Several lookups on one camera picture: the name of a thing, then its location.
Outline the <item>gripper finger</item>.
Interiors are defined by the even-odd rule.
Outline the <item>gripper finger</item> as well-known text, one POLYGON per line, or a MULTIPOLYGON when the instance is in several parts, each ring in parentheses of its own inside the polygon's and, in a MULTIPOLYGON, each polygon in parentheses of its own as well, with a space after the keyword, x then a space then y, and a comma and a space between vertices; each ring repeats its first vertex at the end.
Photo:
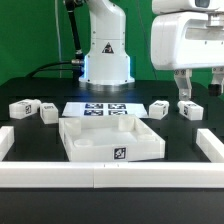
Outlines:
POLYGON ((174 71, 174 80, 179 90, 179 99, 181 101, 189 101, 191 99, 191 69, 180 69, 174 71))
POLYGON ((212 69, 212 81, 208 85, 211 96, 220 96, 224 93, 224 67, 212 69))

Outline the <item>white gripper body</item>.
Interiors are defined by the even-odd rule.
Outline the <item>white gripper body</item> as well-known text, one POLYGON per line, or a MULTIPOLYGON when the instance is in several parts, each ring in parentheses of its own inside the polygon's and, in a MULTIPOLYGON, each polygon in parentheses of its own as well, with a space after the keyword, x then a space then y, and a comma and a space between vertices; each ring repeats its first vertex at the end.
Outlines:
POLYGON ((151 61, 157 70, 224 66, 224 27, 208 27, 204 13, 157 16, 151 27, 151 61))

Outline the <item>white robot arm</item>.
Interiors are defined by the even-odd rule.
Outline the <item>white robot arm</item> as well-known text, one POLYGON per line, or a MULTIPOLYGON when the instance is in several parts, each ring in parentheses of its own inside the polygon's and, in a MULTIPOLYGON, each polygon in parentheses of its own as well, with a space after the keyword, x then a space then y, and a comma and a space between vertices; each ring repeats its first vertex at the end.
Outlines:
MULTIPOLYGON (((79 82, 98 91, 131 86, 130 57, 125 52, 124 11, 109 0, 86 0, 91 48, 79 82)), ((210 68, 209 93, 224 93, 224 0, 152 0, 150 56, 158 70, 172 70, 179 98, 191 98, 194 68, 210 68)))

